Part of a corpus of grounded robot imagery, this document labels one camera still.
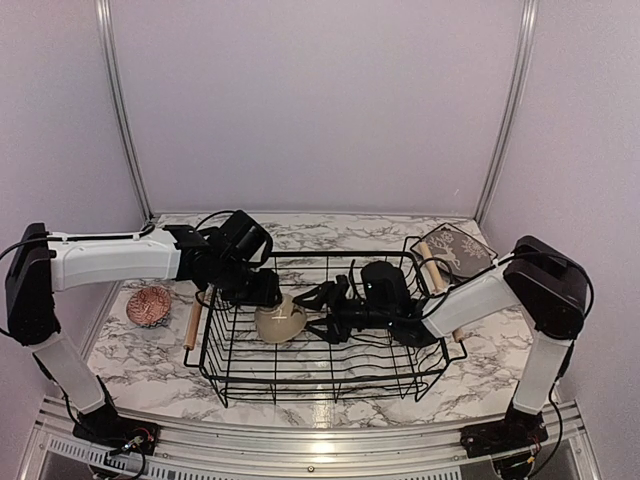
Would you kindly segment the beige ceramic bowl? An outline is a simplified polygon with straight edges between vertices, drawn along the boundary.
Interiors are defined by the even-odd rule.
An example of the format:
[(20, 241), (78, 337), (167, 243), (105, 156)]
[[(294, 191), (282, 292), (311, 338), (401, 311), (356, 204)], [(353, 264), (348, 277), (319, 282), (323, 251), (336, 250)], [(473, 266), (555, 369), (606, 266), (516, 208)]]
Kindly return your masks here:
[(307, 324), (305, 309), (289, 294), (275, 307), (257, 307), (254, 322), (259, 338), (268, 344), (282, 344), (299, 335)]

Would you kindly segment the blue white patterned bowl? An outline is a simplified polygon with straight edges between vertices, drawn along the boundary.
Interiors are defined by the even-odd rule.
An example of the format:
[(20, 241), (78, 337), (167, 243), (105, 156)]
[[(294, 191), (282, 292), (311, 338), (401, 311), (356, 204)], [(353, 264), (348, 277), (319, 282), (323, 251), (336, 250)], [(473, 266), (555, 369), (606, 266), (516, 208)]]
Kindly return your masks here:
[(126, 315), (138, 327), (154, 328), (168, 316), (171, 303), (171, 295), (164, 287), (145, 287), (129, 299)]

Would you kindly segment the round grey deer plate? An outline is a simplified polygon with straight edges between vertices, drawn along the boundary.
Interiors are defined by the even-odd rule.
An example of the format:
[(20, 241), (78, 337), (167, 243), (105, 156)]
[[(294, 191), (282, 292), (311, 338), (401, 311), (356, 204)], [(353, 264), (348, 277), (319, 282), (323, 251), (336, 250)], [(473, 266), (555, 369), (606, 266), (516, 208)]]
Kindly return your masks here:
[(410, 251), (419, 259), (423, 259), (420, 244), (425, 243), (433, 257), (441, 258), (449, 269), (439, 264), (439, 270), (452, 276), (456, 281), (463, 281), (487, 269), (497, 257), (497, 253), (449, 223), (444, 223), (431, 230), (410, 247)]

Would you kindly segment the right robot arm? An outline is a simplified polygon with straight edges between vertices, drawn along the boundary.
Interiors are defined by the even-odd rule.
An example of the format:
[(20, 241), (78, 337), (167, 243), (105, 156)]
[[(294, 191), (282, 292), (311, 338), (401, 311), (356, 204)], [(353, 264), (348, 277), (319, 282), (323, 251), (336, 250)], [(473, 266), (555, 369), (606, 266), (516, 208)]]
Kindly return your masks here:
[(534, 431), (533, 417), (562, 375), (595, 300), (586, 270), (534, 236), (471, 278), (424, 299), (411, 298), (403, 274), (388, 262), (361, 270), (360, 287), (344, 275), (294, 298), (295, 305), (327, 314), (321, 331), (329, 343), (354, 329), (387, 329), (400, 343), (422, 347), (501, 310), (518, 307), (533, 322), (523, 374), (495, 438), (515, 448)]

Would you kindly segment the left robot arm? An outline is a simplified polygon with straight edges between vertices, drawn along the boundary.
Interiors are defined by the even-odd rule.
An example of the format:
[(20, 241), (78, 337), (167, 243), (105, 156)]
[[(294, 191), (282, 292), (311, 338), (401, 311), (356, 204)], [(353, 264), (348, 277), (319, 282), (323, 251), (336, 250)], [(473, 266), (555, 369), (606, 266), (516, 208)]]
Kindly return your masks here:
[(271, 235), (242, 210), (203, 229), (151, 225), (132, 233), (67, 235), (33, 223), (5, 251), (13, 259), (1, 332), (31, 350), (92, 434), (116, 445), (126, 436), (126, 423), (62, 334), (55, 293), (125, 280), (189, 281), (201, 291), (218, 290), (232, 305), (275, 307), (282, 301), (279, 280), (265, 266), (272, 249)]

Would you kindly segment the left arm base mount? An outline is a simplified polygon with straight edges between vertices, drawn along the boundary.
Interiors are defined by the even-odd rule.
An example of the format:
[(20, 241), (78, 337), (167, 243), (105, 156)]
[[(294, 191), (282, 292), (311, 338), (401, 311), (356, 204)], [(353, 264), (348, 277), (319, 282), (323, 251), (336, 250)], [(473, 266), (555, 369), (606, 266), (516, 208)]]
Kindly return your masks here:
[(152, 455), (157, 444), (159, 425), (120, 415), (105, 384), (101, 379), (98, 382), (104, 393), (105, 404), (89, 414), (78, 413), (74, 419), (73, 436), (113, 449), (141, 437), (141, 451), (145, 455)]

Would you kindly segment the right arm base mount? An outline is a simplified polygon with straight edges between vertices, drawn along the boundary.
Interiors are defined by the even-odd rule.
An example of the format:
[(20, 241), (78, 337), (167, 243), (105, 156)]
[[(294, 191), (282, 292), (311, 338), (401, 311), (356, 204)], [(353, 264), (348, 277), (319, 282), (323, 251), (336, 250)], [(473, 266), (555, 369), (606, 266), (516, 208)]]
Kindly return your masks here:
[(477, 458), (537, 446), (548, 438), (541, 412), (532, 415), (509, 406), (500, 420), (463, 427), (460, 444), (469, 458)]

